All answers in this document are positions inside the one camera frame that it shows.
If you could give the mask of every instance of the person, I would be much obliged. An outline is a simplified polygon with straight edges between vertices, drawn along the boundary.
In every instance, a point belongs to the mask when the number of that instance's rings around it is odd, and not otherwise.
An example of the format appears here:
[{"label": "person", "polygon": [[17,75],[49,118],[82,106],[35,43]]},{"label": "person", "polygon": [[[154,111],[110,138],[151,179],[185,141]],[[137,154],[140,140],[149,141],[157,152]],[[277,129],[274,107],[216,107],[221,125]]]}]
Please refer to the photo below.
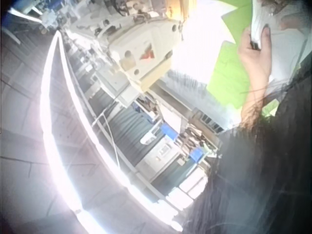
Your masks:
[{"label": "person", "polygon": [[261,51],[250,28],[238,53],[250,77],[242,123],[218,152],[184,234],[311,233],[311,54],[301,64],[274,117],[261,109],[272,69],[270,29]]}]

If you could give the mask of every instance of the dark hair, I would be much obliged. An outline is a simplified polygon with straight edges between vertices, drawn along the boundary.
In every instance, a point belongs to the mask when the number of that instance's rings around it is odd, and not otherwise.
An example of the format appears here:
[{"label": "dark hair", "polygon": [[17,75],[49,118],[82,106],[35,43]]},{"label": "dark hair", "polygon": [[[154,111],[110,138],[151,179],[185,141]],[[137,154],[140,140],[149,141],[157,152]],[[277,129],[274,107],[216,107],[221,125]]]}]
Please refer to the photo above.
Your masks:
[{"label": "dark hair", "polygon": [[224,142],[184,234],[311,233],[311,65],[310,54],[274,117]]}]

